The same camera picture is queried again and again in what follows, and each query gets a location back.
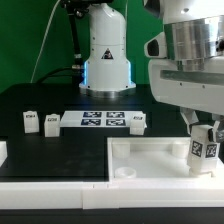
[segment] black and white pattern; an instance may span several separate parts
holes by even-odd
[[[134,117],[134,120],[141,121],[141,120],[143,120],[143,117],[135,116],[135,117]]]
[[[111,127],[121,127],[126,126],[126,122],[124,119],[107,119],[106,125]]]
[[[124,112],[107,112],[107,118],[125,118]]]
[[[94,118],[102,117],[102,112],[84,112],[83,117]]]
[[[202,148],[203,145],[199,142],[193,141],[193,145],[192,145],[192,154],[201,157],[202,156]]]
[[[83,119],[82,126],[100,126],[101,125],[101,120],[100,119]]]
[[[216,157],[217,145],[208,145],[206,150],[206,158],[214,158]]]

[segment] green wall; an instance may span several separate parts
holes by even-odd
[[[127,0],[114,0],[113,8],[125,14]],[[30,82],[51,10],[56,0],[0,1],[0,92],[16,83]],[[85,59],[89,55],[88,16],[78,21],[79,39]],[[143,46],[162,30],[161,21],[152,18],[141,0],[128,1],[127,56],[132,63],[133,81],[148,83],[148,59]],[[58,7],[35,80],[58,67],[73,62],[67,15]]]

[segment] white robot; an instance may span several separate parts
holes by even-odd
[[[143,0],[163,19],[164,31],[145,45],[152,93],[181,107],[191,134],[192,176],[214,174],[224,141],[224,3],[222,0]],[[209,112],[214,127],[196,125],[195,110]]]
[[[90,15],[90,57],[84,63],[80,92],[94,97],[115,98],[135,92],[131,63],[126,58],[126,21],[106,3],[113,0],[62,0],[69,16]],[[74,18],[70,18],[74,44],[78,44]],[[76,59],[81,58],[75,47]]]

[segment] black cable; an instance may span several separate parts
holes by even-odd
[[[71,33],[72,33],[72,41],[73,41],[73,50],[74,50],[74,64],[83,66],[83,58],[81,54],[79,39],[78,39],[78,31],[75,21],[75,8],[72,6],[67,7],[67,13],[69,18],[69,23],[71,27]]]
[[[45,76],[43,76],[39,80],[37,80],[36,83],[42,83],[44,80],[48,79],[49,77],[55,76],[56,73],[62,72],[62,71],[74,71],[74,70],[71,67],[64,67],[64,68],[55,69],[55,70],[47,73]]]
[[[58,78],[58,77],[74,77],[75,75],[51,75],[49,77],[45,77],[44,79],[42,79],[40,82],[38,82],[38,84],[43,83],[46,79],[48,78]]]

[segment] white block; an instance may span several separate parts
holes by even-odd
[[[37,112],[27,111],[23,113],[25,133],[39,132],[39,118]]]
[[[195,178],[211,178],[212,172],[206,172],[206,173],[198,173],[197,171],[193,170],[192,168],[189,170],[189,177],[195,177]]]
[[[211,128],[209,125],[192,127],[187,164],[194,172],[212,172],[217,167],[220,144],[209,141],[208,131]]]
[[[130,122],[131,135],[143,135],[145,131],[146,115],[143,113],[136,113],[133,115]]]
[[[113,141],[113,157],[119,158],[119,159],[127,159],[130,156],[130,142],[121,139],[116,140],[116,142]]]
[[[60,135],[60,115],[47,115],[44,122],[45,137],[59,137]]]

